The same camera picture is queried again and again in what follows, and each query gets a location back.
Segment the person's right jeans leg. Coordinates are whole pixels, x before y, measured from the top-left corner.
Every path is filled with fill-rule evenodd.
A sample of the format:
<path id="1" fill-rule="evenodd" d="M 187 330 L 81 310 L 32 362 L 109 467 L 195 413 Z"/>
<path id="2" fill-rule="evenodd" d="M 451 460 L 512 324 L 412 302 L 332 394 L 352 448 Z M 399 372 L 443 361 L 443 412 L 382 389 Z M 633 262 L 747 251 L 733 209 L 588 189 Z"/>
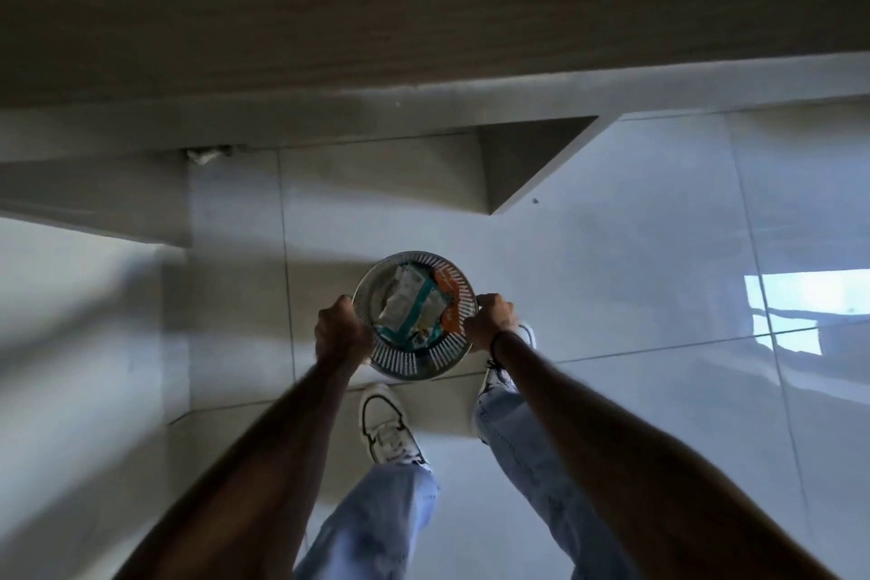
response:
<path id="1" fill-rule="evenodd" d="M 571 580 L 642 580 L 519 393 L 504 387 L 484 391 L 474 407 L 473 423 L 508 479 L 571 559 Z"/>

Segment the person's white sneaker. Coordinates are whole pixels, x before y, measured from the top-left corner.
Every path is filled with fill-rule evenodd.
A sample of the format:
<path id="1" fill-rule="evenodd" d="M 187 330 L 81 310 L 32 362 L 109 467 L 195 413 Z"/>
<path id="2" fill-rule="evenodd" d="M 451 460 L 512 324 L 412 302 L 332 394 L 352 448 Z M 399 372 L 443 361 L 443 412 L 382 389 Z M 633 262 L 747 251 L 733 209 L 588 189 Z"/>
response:
<path id="1" fill-rule="evenodd" d="M 387 385 L 367 386 L 358 412 L 361 436 L 375 464 L 416 465 L 431 471 L 402 403 Z"/>
<path id="2" fill-rule="evenodd" d="M 504 365 L 498 360 L 495 355 L 495 345 L 497 343 L 497 340 L 505 332 L 506 331 L 500 331 L 496 333 L 490 344 L 485 366 L 486 371 L 484 374 L 484 382 L 482 383 L 477 395 L 478 401 L 480 401 L 483 396 L 489 394 L 494 390 L 503 390 L 509 394 L 517 394 L 517 388 L 512 377 L 510 377 Z M 513 333 L 516 337 L 521 339 L 529 348 L 537 348 L 536 337 L 533 328 L 527 322 L 518 322 L 516 328 L 513 329 Z"/>

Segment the orange wrapper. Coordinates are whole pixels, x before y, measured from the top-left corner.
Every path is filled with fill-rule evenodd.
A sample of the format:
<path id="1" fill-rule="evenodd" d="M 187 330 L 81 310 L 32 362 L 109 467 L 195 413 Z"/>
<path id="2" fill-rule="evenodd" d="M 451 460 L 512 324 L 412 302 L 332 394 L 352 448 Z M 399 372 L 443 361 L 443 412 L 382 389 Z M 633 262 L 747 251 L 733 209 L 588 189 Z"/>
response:
<path id="1" fill-rule="evenodd" d="M 438 267 L 431 270 L 432 279 L 441 294 L 445 308 L 440 315 L 440 324 L 445 333 L 461 334 L 462 317 L 460 302 L 462 299 L 461 283 L 449 267 Z"/>

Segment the teal and white wrapper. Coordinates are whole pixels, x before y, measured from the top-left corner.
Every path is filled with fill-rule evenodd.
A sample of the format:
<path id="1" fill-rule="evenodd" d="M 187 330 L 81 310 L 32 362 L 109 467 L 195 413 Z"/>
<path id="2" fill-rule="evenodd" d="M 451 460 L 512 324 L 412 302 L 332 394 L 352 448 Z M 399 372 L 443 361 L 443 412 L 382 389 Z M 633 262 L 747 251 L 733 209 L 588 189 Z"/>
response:
<path id="1" fill-rule="evenodd" d="M 444 332 L 445 308 L 431 270 L 416 263 L 399 265 L 392 290 L 374 322 L 375 331 L 393 347 L 418 351 L 434 345 Z"/>

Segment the person's right white sneaker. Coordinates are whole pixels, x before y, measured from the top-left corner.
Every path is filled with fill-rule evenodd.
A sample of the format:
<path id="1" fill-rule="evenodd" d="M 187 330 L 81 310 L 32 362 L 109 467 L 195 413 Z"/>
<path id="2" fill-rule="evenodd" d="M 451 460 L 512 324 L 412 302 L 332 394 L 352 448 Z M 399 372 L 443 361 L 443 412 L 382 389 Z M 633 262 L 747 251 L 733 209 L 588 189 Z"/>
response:
<path id="1" fill-rule="evenodd" d="M 485 366 L 486 371 L 484 374 L 484 382 L 482 383 L 477 395 L 478 401 L 480 401 L 483 396 L 489 394 L 494 390 L 503 390 L 509 394 L 517 394 L 517 388 L 512 377 L 510 377 L 504 365 L 498 360 L 495 355 L 495 345 L 497 343 L 497 340 L 505 332 L 506 331 L 500 331 L 496 333 L 490 344 Z M 516 337 L 521 339 L 529 348 L 537 348 L 536 337 L 533 328 L 527 322 L 518 322 L 516 328 L 513 329 L 513 333 Z"/>

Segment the person's right forearm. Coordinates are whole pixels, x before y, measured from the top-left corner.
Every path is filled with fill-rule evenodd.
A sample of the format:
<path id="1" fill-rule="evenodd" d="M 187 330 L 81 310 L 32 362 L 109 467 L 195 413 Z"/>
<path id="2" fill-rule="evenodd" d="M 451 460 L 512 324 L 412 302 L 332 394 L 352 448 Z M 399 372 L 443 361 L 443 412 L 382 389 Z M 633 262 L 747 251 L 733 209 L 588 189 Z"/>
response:
<path id="1" fill-rule="evenodd" d="M 498 355 L 574 482 L 647 580 L 838 580 L 701 454 L 560 372 Z"/>

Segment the person's left hand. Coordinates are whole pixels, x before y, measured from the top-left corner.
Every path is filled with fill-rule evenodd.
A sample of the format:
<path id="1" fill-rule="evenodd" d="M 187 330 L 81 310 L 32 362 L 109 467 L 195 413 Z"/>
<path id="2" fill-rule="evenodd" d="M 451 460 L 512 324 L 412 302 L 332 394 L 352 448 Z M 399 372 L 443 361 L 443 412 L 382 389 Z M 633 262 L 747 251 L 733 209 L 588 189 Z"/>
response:
<path id="1" fill-rule="evenodd" d="M 319 364 L 339 363 L 357 368 L 371 362 L 374 331 L 359 316 L 358 323 L 340 323 L 332 319 L 332 305 L 321 309 L 314 335 L 315 357 Z"/>

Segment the person's jeans leg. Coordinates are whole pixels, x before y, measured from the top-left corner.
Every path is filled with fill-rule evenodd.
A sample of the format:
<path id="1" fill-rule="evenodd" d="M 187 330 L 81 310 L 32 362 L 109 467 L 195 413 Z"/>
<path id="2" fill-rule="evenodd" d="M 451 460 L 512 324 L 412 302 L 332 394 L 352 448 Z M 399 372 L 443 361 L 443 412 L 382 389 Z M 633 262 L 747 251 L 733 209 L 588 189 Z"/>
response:
<path id="1" fill-rule="evenodd" d="M 519 393 L 504 387 L 484 391 L 474 407 L 473 423 L 508 479 L 571 559 L 571 580 L 642 580 Z"/>
<path id="2" fill-rule="evenodd" d="M 324 521 L 294 580 L 404 580 L 439 494 L 427 466 L 373 465 Z"/>

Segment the person's left white sneaker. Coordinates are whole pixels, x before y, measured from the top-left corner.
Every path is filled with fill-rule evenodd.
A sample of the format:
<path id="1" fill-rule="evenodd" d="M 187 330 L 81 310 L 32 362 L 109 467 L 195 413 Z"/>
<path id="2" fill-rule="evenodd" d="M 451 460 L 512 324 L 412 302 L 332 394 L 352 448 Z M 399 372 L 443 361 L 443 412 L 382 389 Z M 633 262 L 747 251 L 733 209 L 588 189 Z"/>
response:
<path id="1" fill-rule="evenodd" d="M 367 386 L 358 412 L 361 436 L 375 464 L 416 465 L 431 471 L 402 403 L 387 385 Z"/>

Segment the black wristband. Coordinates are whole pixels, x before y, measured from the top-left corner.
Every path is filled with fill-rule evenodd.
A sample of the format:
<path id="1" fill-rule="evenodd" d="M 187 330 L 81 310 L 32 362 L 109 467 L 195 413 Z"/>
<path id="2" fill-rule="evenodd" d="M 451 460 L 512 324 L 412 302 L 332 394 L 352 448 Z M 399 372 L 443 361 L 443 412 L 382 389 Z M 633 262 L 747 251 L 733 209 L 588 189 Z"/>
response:
<path id="1" fill-rule="evenodd" d="M 516 340 L 519 340 L 521 343 L 523 342 L 523 339 L 517 334 L 516 330 L 502 329 L 498 332 L 495 332 L 488 348 L 488 352 L 492 359 L 492 362 L 496 365 L 502 364 L 502 361 L 500 360 L 498 355 L 498 344 L 505 341 L 515 342 Z"/>

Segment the wooden cabinet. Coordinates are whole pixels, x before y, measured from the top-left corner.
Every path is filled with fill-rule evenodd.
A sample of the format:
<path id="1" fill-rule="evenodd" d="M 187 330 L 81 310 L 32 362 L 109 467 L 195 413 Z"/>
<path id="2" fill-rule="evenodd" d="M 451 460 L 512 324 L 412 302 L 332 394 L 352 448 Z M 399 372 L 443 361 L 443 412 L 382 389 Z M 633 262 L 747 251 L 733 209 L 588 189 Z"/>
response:
<path id="1" fill-rule="evenodd" d="M 870 0 L 0 0 L 0 217 L 189 245 L 187 152 L 495 126 L 494 212 L 606 117 L 870 99 Z"/>

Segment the person's left jeans leg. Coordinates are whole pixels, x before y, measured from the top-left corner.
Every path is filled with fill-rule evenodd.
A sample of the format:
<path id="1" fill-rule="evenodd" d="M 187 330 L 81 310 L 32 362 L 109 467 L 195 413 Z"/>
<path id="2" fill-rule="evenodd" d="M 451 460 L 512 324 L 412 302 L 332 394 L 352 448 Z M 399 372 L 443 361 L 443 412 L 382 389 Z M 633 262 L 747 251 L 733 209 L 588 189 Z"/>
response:
<path id="1" fill-rule="evenodd" d="M 324 521 L 294 580 L 404 580 L 439 494 L 427 466 L 373 465 Z"/>

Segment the person's left forearm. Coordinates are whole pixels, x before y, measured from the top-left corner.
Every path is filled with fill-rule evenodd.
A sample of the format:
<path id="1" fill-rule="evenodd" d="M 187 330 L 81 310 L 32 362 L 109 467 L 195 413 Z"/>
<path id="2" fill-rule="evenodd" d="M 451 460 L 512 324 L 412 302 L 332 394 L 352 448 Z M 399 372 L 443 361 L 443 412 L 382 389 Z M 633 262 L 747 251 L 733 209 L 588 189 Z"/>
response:
<path id="1" fill-rule="evenodd" d="M 113 580 L 294 580 L 359 365 L 317 361 L 169 508 Z"/>

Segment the person's right hand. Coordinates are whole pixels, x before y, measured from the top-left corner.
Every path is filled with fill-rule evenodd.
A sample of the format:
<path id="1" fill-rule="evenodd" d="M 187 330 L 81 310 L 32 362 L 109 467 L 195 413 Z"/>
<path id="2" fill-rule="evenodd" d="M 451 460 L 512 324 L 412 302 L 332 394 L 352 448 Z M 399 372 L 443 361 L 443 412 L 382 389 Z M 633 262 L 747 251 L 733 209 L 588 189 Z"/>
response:
<path id="1" fill-rule="evenodd" d="M 466 318 L 464 333 L 472 344 L 472 350 L 488 352 L 490 341 L 495 332 L 502 329 L 515 329 L 518 322 L 515 305 L 506 300 L 504 309 L 478 309 L 473 316 Z"/>

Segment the grey slotted waste bin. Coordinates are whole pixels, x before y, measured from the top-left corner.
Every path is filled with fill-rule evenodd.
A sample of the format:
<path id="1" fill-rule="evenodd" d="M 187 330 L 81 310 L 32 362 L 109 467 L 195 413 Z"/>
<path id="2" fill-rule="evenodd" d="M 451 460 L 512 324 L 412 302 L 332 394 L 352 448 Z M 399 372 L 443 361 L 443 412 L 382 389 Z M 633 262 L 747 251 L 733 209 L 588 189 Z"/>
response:
<path id="1" fill-rule="evenodd" d="M 440 377 L 473 344 L 464 323 L 478 311 L 464 273 L 448 259 L 423 251 L 388 256 L 363 276 L 354 311 L 374 332 L 370 365 L 399 382 Z"/>

